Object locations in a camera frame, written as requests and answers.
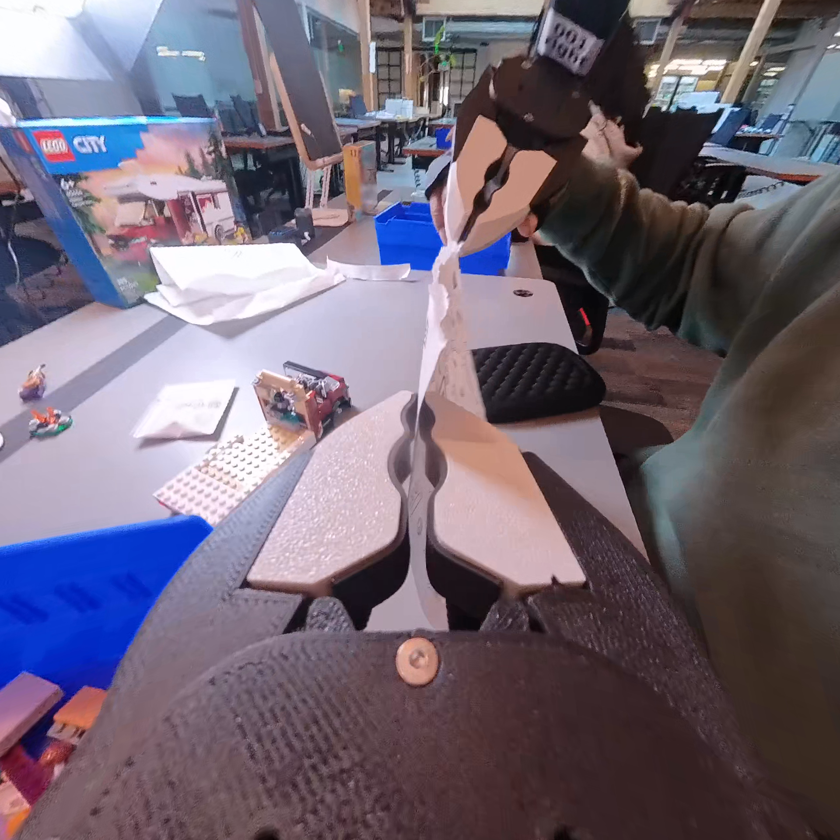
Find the colourful toy set box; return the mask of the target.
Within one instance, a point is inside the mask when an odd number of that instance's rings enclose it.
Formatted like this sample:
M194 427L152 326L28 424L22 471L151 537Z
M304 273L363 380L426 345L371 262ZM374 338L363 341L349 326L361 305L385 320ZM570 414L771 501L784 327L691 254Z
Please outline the colourful toy set box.
M154 247L250 242L213 118L20 120L1 134L96 302L130 308L152 292Z

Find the small white printed paper bag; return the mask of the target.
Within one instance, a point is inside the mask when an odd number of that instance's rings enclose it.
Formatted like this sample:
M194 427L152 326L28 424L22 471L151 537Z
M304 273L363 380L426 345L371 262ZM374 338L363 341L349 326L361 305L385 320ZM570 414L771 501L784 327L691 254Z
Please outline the small white printed paper bag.
M147 407L132 436L139 440L211 437L223 422L236 389L235 380L167 385Z

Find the hanging green plant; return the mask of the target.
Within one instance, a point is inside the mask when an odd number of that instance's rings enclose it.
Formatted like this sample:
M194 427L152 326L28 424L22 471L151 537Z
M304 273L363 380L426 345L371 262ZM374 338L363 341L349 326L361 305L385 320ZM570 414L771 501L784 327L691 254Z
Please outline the hanging green plant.
M423 43L427 47L423 74L446 72L452 67L452 49L448 44L448 21L445 17L423 20Z

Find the background office desk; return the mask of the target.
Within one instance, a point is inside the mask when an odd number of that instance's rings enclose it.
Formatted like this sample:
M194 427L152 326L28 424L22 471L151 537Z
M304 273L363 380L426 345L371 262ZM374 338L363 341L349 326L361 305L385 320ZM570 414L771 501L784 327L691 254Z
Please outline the background office desk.
M734 150L714 143L705 143L700 150L700 156L739 165L749 175L769 177L799 186L812 183L824 176L839 173L838 164L803 161L778 155Z

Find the person's green sweatshirt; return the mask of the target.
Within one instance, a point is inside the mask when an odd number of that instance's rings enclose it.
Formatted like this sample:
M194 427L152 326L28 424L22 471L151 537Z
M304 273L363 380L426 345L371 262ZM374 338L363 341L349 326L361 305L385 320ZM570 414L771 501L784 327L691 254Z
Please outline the person's green sweatshirt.
M611 295L723 362L639 470L645 534L773 777L838 837L838 174L674 238Z

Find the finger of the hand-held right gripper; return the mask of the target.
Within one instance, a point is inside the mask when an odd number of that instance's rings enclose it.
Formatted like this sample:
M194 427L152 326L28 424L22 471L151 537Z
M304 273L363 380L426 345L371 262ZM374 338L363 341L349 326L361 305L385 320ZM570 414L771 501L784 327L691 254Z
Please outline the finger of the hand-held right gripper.
M532 210L557 161L536 150L506 150L497 174L476 194L461 231L461 255L471 256L509 235Z
M455 231L469 232L489 208L495 181L508 148L504 133L479 115L455 157Z

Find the person's right forearm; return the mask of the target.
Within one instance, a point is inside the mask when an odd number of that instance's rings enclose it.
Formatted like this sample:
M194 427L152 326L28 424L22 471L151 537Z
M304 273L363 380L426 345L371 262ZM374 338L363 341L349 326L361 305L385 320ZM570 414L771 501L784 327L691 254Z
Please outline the person's right forearm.
M771 218L804 191L765 208L708 208L582 157L539 233L632 319L723 357L770 276Z

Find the torn white paper strip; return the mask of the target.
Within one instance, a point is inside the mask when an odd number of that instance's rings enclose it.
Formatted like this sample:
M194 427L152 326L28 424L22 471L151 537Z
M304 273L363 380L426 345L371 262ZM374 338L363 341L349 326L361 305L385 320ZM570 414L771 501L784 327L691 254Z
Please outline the torn white paper strip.
M408 280L412 268L409 264L356 265L328 259L327 270L346 280L397 282Z

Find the yellow cardboard box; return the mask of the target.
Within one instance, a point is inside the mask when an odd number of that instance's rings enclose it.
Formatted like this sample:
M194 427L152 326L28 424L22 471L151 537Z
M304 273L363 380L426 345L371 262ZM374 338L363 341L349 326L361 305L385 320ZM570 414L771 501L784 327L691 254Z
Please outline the yellow cardboard box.
M378 145L374 141L343 147L344 194L350 215L374 216L379 203L377 184Z

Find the wooden easel chalkboard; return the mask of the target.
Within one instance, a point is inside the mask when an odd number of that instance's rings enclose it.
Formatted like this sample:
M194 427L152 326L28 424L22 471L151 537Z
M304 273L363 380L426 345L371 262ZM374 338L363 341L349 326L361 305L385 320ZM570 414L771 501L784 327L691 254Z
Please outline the wooden easel chalkboard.
M348 209L329 206L343 142L298 4L244 1L237 12L258 100L270 122L281 106L288 128L288 136L270 135L260 151L283 171L293 213L301 211L316 228L344 227Z

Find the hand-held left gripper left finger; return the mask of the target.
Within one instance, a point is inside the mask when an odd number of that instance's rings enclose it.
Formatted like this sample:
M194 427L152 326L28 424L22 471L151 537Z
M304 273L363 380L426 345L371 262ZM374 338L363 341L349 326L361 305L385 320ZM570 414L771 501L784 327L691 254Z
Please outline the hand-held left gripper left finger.
M397 548L416 404L414 393L397 392L316 445L247 574L250 587L330 592Z

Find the large white printed paper bag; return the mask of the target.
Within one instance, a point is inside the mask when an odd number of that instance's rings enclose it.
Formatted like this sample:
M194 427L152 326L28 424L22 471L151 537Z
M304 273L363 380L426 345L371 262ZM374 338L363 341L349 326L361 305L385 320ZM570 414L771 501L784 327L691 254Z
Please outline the large white printed paper bag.
M476 367L467 346L459 269L461 247L457 237L445 229L450 162L451 156L446 154L444 163L434 164L427 178L430 213L443 245L432 268L414 422L413 473L408 486L410 570L423 614L432 628L474 631L482 624L490 604L479 603L478 613L473 614L463 603L464 597L476 585L478 594L490 595L493 603L497 588L490 584L489 590L483 591L484 583L445 556L439 544L428 535L436 522L435 515L429 513L429 505L444 473L437 460L438 452L428 441L435 420L430 397L441 396L481 420L487 418Z

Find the grey desk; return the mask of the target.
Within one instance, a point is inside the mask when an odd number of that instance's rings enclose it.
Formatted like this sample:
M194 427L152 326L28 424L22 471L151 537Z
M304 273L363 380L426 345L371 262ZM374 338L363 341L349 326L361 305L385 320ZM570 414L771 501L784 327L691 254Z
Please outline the grey desk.
M249 434L261 414L251 383L296 361L342 375L364 410L417 386L428 275L402 282L347 280L253 322L204 329L151 306L98 304L2 348L2 544L160 518L152 494L194 464L207 441L143 444L133 430L166 385L235 380L219 437ZM18 389L45 364L45 393ZM31 438L31 410L73 418L54 437Z

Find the toy brick camper van model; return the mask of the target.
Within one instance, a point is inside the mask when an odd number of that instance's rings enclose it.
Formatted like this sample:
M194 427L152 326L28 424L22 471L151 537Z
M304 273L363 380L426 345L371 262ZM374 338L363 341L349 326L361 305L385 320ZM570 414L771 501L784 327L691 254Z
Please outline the toy brick camper van model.
M170 513L216 527L281 468L312 450L352 407L344 377L292 361L279 374L258 373L253 389L262 425L211 447L158 489L153 498Z

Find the blue plastic bin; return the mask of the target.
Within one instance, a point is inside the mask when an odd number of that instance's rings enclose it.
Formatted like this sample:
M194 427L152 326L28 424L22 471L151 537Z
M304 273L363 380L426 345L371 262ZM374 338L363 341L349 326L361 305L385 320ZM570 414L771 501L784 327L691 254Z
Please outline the blue plastic bin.
M153 604L212 532L172 517L1 548L1 687L107 690Z
M374 217L381 264L409 264L414 270L431 270L443 242L427 203L395 203ZM475 254L461 257L463 274L497 277L508 268L511 234Z

